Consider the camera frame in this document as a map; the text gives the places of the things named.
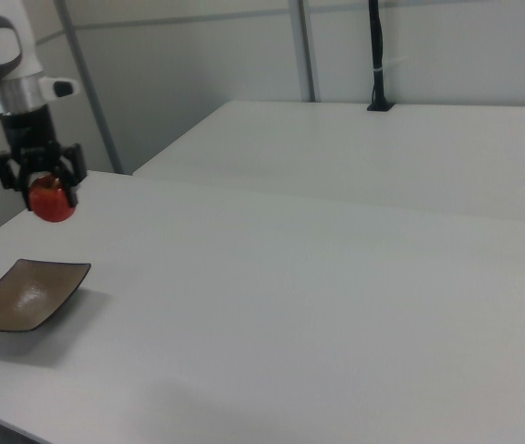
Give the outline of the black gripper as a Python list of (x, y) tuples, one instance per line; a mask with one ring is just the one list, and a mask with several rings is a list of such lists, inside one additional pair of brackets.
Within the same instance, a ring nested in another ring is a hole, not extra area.
[(77, 206), (77, 187), (88, 174), (85, 158), (79, 144), (59, 144), (49, 107), (5, 114), (0, 122), (9, 145), (8, 152), (0, 152), (3, 188), (18, 192), (26, 209), (31, 211), (31, 174), (47, 172), (60, 180), (68, 205)]

